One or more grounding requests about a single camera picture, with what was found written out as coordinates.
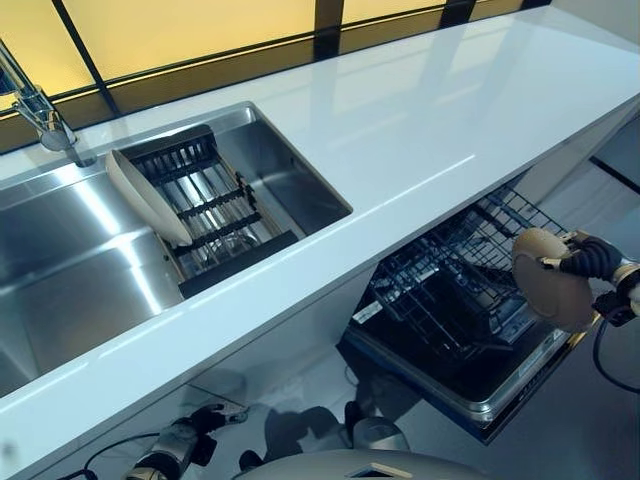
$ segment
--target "dishwasher rack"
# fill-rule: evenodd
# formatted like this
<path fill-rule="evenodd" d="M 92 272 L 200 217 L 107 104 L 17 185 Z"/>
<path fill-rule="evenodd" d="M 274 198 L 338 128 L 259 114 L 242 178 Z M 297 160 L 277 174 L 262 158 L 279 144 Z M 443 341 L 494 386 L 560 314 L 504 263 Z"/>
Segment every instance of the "dishwasher rack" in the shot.
<path fill-rule="evenodd" d="M 533 322 L 518 315 L 525 300 L 511 275 L 513 242 L 533 226 L 564 233 L 504 185 L 385 258 L 373 294 L 441 358 L 509 349 Z"/>
<path fill-rule="evenodd" d="M 202 290 L 197 279 L 203 275 L 208 287 L 297 241 L 291 231 L 278 227 L 242 174 L 220 156 L 209 126 L 198 125 L 122 153 L 173 208 L 193 239 L 188 246 L 165 242 L 183 281 L 183 295 Z M 229 264 L 241 258 L 244 261 L 236 261 L 230 271 Z"/>

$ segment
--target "chrome faucet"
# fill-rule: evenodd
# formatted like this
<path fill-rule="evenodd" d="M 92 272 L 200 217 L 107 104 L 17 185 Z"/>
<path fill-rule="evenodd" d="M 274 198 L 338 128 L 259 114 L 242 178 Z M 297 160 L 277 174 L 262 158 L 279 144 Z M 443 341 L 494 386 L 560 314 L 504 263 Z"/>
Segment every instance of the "chrome faucet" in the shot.
<path fill-rule="evenodd" d="M 67 150 L 76 136 L 38 85 L 24 73 L 0 39 L 0 95 L 13 93 L 13 108 L 38 131 L 40 143 L 55 152 Z"/>

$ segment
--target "cable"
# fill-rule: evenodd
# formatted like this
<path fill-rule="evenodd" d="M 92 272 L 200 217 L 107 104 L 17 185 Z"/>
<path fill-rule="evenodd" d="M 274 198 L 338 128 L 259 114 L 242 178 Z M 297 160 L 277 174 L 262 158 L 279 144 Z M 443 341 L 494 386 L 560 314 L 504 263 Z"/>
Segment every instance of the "cable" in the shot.
<path fill-rule="evenodd" d="M 119 440 L 119 441 L 117 441 L 115 443 L 112 443 L 110 445 L 107 445 L 106 447 L 98 450 L 96 453 L 91 455 L 89 457 L 89 460 L 87 460 L 85 462 L 84 467 L 82 468 L 82 470 L 78 470 L 77 472 L 70 473 L 69 475 L 66 475 L 64 477 L 60 477 L 57 480 L 72 480 L 74 478 L 80 477 L 81 475 L 84 475 L 85 480 L 98 480 L 98 475 L 96 475 L 96 473 L 89 468 L 89 466 L 91 465 L 91 462 L 93 462 L 96 459 L 96 457 L 98 457 L 99 455 L 103 454 L 107 450 L 111 450 L 112 448 L 115 448 L 115 447 L 117 447 L 119 445 L 122 445 L 123 443 L 133 442 L 135 440 L 140 440 L 142 438 L 157 437 L 158 435 L 160 435 L 160 434 L 159 433 L 144 433 L 142 435 L 134 435 L 132 437 L 127 437 L 125 439 Z"/>
<path fill-rule="evenodd" d="M 607 372 L 605 372 L 604 368 L 602 368 L 602 363 L 600 363 L 600 344 L 602 343 L 602 337 L 604 336 L 604 331 L 607 329 L 608 320 L 605 318 L 600 323 L 600 327 L 598 328 L 598 333 L 596 333 L 596 339 L 593 342 L 593 363 L 596 368 L 600 372 L 600 374 L 613 383 L 615 386 L 626 390 L 627 392 L 635 393 L 636 395 L 640 394 L 640 388 L 634 388 L 631 385 L 627 385 L 626 383 L 621 382 L 620 380 L 616 380 Z"/>

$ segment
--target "open dishwasher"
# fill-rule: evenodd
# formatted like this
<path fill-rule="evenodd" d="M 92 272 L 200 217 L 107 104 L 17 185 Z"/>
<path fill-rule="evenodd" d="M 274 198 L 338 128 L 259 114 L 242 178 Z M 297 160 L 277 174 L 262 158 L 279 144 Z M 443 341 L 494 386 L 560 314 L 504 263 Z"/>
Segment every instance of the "open dishwasher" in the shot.
<path fill-rule="evenodd" d="M 491 441 L 580 338 L 516 287 L 511 247 L 532 226 L 564 233 L 506 184 L 383 259 L 338 345 L 355 374 L 390 372 Z"/>

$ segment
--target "white countertop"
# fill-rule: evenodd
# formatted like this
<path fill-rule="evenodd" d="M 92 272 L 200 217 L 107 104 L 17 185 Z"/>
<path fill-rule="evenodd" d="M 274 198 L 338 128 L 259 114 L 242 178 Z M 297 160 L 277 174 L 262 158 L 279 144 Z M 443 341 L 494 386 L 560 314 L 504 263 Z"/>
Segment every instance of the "white countertop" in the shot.
<path fill-rule="evenodd" d="M 0 456 L 0 479 L 44 468 L 59 447 L 73 446 L 167 382 L 189 378 L 232 342 L 250 341 L 281 312 L 370 265 L 639 93 L 634 45 L 544 7 L 81 131 L 85 145 L 97 146 L 249 100 L 353 213 L 0 399 L 0 445 L 15 449 Z M 12 167 L 1 167 L 0 176 L 43 155 L 37 146 L 5 155 L 0 163 Z M 246 301 L 256 294 L 258 301 Z"/>

